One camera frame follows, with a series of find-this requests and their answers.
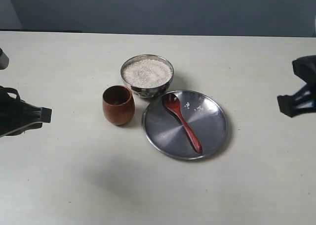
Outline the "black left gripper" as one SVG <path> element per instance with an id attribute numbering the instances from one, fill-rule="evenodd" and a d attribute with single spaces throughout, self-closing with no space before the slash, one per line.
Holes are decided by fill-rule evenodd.
<path id="1" fill-rule="evenodd" d="M 16 136 L 40 129 L 51 122 L 52 110 L 32 107 L 20 99 L 16 89 L 0 87 L 0 136 Z"/>

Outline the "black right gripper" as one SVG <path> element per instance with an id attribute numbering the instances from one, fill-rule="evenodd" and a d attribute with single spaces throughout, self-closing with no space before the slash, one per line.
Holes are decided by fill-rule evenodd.
<path id="1" fill-rule="evenodd" d="M 316 112 L 316 56 L 299 57 L 292 61 L 294 74 L 306 84 L 293 95 L 277 96 L 281 113 L 293 118 Z"/>

